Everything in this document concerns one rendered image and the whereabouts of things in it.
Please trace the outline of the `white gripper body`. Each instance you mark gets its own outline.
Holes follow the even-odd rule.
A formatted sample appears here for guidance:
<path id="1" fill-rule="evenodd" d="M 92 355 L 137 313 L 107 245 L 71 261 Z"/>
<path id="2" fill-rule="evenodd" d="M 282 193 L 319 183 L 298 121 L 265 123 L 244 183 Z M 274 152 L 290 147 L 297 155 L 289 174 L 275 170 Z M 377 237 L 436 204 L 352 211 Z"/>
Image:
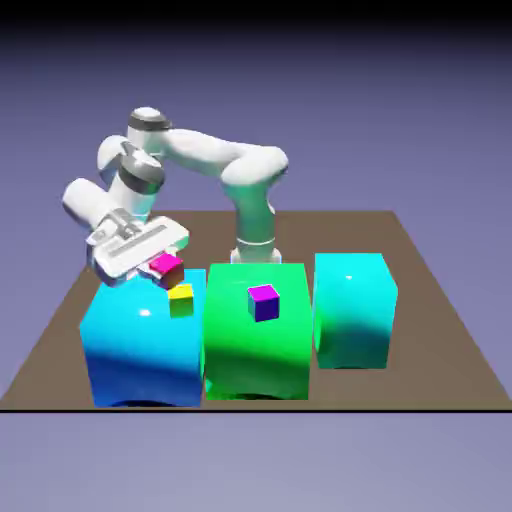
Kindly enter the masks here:
<path id="1" fill-rule="evenodd" d="M 115 287 L 139 274 L 138 265 L 165 252 L 176 256 L 188 241 L 189 231 L 168 217 L 142 223 L 109 215 L 86 239 L 87 259 L 98 277 Z"/>

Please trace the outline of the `small pink cube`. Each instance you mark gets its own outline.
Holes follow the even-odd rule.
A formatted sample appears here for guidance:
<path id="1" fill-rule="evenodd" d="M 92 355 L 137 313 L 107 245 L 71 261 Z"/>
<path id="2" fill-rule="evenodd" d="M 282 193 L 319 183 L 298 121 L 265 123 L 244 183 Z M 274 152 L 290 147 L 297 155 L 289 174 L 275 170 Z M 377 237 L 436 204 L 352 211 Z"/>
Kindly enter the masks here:
<path id="1" fill-rule="evenodd" d="M 165 290 L 174 288 L 185 278 L 183 260 L 167 252 L 150 261 L 149 270 L 153 280 Z"/>

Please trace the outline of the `small yellow cube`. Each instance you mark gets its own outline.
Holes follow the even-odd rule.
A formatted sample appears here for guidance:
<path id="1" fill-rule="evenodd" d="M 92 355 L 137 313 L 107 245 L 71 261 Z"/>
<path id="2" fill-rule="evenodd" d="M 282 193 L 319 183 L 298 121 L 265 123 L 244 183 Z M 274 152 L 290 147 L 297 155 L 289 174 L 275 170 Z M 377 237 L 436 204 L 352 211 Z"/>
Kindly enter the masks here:
<path id="1" fill-rule="evenodd" d="M 194 293 L 190 283 L 176 285 L 167 292 L 172 318 L 183 318 L 194 314 Z"/>

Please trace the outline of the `small purple cube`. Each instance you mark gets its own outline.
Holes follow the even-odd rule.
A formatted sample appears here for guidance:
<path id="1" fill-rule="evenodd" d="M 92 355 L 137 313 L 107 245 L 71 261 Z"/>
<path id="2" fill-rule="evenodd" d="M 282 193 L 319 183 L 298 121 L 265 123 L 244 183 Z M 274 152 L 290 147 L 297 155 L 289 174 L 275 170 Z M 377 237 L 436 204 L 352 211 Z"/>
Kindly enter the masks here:
<path id="1" fill-rule="evenodd" d="M 249 287 L 248 309 L 255 322 L 277 319 L 280 312 L 280 295 L 271 284 Z"/>

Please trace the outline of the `large blue box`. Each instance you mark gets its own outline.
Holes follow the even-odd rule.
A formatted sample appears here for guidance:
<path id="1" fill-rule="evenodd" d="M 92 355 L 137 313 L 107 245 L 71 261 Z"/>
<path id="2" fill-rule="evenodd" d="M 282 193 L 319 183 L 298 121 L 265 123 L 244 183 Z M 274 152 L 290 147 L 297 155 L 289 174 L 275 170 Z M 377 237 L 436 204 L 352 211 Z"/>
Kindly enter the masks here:
<path id="1" fill-rule="evenodd" d="M 178 318 L 167 292 L 147 279 L 99 286 L 79 327 L 95 406 L 200 404 L 206 271 L 187 269 L 185 282 L 193 312 Z"/>

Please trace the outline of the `large green box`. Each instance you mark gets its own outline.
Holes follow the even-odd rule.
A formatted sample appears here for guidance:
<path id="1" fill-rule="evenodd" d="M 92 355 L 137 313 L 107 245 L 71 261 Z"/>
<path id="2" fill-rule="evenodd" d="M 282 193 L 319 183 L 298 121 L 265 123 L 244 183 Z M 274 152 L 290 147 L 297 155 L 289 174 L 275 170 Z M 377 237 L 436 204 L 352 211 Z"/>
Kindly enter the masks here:
<path id="1" fill-rule="evenodd" d="M 257 322 L 249 289 L 270 285 L 279 315 Z M 312 357 L 312 309 L 298 263 L 210 266 L 203 316 L 206 398 L 306 400 Z"/>

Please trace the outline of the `large cyan box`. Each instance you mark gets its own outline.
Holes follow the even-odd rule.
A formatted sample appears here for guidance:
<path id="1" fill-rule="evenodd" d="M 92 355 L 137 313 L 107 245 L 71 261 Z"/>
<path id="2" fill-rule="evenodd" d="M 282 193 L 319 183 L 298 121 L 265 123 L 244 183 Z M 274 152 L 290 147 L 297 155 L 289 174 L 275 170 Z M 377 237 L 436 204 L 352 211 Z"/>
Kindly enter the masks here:
<path id="1" fill-rule="evenodd" d="M 321 369 L 384 369 L 398 287 L 380 253 L 317 253 L 313 333 Z"/>

